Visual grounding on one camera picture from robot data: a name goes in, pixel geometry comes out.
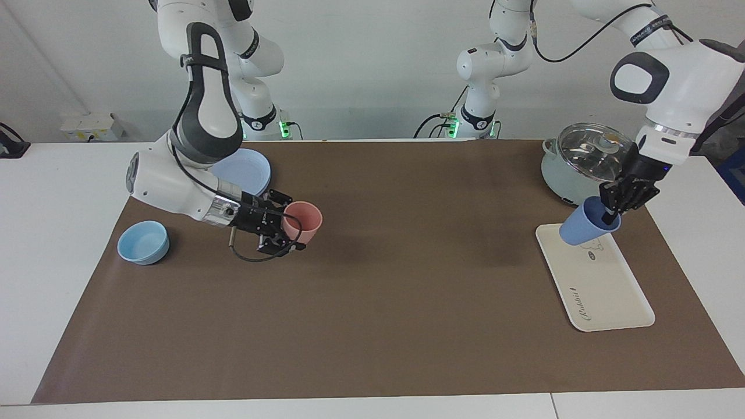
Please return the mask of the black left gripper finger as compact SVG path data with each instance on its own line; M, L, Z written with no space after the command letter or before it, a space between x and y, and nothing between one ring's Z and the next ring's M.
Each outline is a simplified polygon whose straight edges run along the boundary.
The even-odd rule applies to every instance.
M599 199L605 207L601 217L602 222L610 226L617 220L620 199L622 199L622 187L620 182L606 182L599 186Z
M625 180L620 186L620 213L636 210L660 193L651 180Z

